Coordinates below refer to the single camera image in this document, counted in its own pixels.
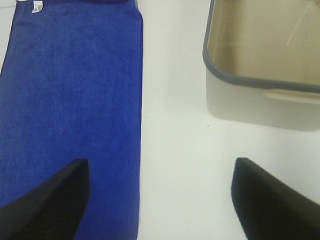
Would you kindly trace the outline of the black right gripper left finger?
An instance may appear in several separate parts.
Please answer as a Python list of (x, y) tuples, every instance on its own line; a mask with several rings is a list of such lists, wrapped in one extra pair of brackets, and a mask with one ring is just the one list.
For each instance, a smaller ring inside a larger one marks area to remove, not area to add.
[(2, 240), (72, 240), (89, 200), (89, 163), (77, 158), (0, 208)]

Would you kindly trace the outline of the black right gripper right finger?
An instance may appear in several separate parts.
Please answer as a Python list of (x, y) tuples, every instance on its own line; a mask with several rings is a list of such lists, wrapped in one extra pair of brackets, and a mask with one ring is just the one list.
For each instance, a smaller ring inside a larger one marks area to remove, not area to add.
[(320, 238), (320, 205), (248, 158), (235, 161), (231, 199), (249, 240)]

